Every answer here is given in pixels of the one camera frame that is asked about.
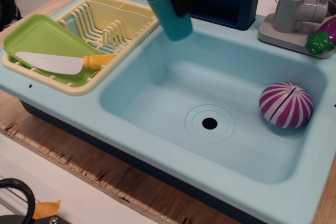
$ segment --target black cable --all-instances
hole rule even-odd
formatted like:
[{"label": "black cable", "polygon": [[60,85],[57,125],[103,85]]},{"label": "black cable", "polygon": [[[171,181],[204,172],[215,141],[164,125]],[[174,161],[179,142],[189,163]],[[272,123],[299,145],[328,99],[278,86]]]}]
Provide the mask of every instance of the black cable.
[{"label": "black cable", "polygon": [[0,189],[1,188],[17,189],[25,195],[27,198],[28,209],[22,224],[29,224],[35,211],[35,197],[32,190],[25,183],[15,178],[5,178],[0,180]]}]

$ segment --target green tray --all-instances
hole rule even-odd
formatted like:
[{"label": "green tray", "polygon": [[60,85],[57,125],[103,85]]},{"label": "green tray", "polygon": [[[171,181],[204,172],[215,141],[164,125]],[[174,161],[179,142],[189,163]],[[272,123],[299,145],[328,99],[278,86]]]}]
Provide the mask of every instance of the green tray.
[{"label": "green tray", "polygon": [[[17,52],[36,52],[80,58],[85,55],[101,54],[51,18],[41,14],[31,16],[10,33],[4,39],[4,49],[12,57],[11,62],[20,61],[29,69],[33,66],[16,57]],[[39,69],[38,72],[47,77],[55,76],[57,81],[63,84],[72,83],[73,87],[80,87],[86,84],[87,79],[97,71],[83,68],[74,75],[57,74]]]}]

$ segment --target drain ring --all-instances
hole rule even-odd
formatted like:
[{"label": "drain ring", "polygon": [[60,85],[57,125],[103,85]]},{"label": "drain ring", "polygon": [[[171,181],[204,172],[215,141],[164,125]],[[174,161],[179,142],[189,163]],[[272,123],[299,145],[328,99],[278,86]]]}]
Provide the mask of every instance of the drain ring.
[{"label": "drain ring", "polygon": [[185,126],[192,137],[203,142],[215,143],[233,134],[236,120],[222,107],[201,105],[189,111],[185,118]]}]

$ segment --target drain hole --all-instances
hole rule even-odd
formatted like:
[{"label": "drain hole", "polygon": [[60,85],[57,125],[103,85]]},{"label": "drain hole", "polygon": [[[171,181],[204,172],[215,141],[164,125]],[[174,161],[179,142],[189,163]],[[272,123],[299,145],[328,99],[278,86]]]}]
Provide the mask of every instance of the drain hole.
[{"label": "drain hole", "polygon": [[217,127],[217,121],[213,118],[206,118],[202,122],[203,127],[205,127],[207,130],[213,130],[215,127]]}]

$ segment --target teal cup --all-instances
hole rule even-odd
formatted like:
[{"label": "teal cup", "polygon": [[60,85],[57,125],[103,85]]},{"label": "teal cup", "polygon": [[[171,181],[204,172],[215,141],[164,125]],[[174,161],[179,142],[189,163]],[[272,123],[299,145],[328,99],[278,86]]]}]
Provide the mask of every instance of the teal cup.
[{"label": "teal cup", "polygon": [[176,14],[172,0],[147,0],[160,21],[169,40],[178,41],[188,37],[192,31],[190,14],[183,18]]}]

